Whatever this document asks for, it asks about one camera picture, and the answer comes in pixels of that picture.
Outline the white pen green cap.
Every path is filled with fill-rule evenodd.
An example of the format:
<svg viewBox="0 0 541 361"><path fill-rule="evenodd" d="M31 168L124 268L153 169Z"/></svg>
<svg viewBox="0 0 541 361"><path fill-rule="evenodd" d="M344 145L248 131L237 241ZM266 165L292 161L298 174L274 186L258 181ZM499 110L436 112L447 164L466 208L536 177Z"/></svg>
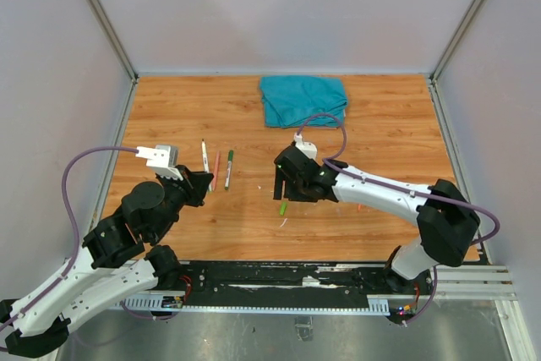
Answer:
<svg viewBox="0 0 541 361"><path fill-rule="evenodd" d="M206 143L204 139L201 140L201 151L202 151L202 160L203 160L203 166L204 166L205 172L210 173L208 154L207 154ZM211 184L209 184L208 186L208 191L209 192L212 191Z"/></svg>

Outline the pink pen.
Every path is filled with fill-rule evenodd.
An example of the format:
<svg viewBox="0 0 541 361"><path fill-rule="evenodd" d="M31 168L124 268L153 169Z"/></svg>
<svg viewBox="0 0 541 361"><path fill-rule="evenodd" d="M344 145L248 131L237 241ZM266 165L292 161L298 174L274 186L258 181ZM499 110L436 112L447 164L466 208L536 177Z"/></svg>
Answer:
<svg viewBox="0 0 541 361"><path fill-rule="evenodd" d="M211 183L211 190L212 191L216 190L217 179L218 179L219 169L220 169L220 162L221 162L221 152L217 151L216 152L215 162L214 162L214 168L213 168L213 179L212 179L212 183Z"/></svg>

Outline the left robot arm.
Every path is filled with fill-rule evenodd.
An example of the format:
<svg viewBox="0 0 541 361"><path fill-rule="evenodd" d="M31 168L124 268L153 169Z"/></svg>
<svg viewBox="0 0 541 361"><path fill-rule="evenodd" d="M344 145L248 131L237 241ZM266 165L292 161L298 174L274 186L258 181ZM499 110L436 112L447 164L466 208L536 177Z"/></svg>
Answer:
<svg viewBox="0 0 541 361"><path fill-rule="evenodd" d="M213 180L183 165L177 176L137 184L120 206L82 240L66 271L34 292L1 302L3 327L11 327L2 350L39 358L61 347L82 325L141 291L169 290L185 280L172 248L162 245L185 206L200 207Z"/></svg>

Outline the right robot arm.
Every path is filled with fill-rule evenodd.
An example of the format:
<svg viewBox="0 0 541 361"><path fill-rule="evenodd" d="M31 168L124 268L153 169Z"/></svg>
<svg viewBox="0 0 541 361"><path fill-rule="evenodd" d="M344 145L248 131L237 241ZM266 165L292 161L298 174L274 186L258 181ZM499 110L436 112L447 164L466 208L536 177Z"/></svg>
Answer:
<svg viewBox="0 0 541 361"><path fill-rule="evenodd" d="M329 200L360 204L410 222L418 236L396 247L381 280L392 293L411 289L416 278L437 265L462 265L474 243L480 218L454 183L403 183L378 177L334 159L318 163L296 145L274 160L274 197L297 202Z"/></svg>

